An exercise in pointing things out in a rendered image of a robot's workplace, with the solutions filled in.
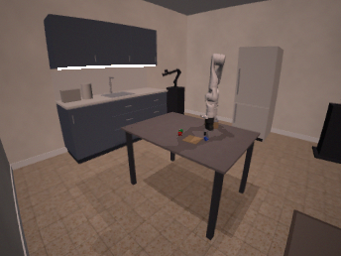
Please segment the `tan square mat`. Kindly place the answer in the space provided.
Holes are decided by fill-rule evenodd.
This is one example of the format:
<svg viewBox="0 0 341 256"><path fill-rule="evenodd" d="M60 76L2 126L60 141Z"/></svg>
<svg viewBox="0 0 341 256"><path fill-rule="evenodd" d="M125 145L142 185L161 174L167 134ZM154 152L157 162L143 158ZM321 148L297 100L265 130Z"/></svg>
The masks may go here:
<svg viewBox="0 0 341 256"><path fill-rule="evenodd" d="M192 144L197 144L198 142L200 142L203 138L199 138L199 137L195 137L195 136L187 136L186 138L184 138L182 141L188 142L188 143L192 143Z"/></svg>

